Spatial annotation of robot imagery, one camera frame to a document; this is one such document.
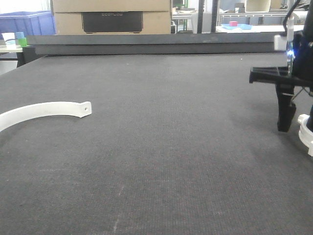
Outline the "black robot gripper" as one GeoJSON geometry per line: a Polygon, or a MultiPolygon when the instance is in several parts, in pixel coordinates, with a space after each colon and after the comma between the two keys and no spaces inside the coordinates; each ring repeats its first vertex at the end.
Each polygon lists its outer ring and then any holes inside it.
{"type": "Polygon", "coordinates": [[[280,132],[289,131],[295,115],[294,86],[313,88],[313,33],[307,30],[296,32],[293,50],[295,59],[291,74],[288,74],[288,67],[252,67],[249,75],[249,83],[276,83],[277,129],[280,132]]]}

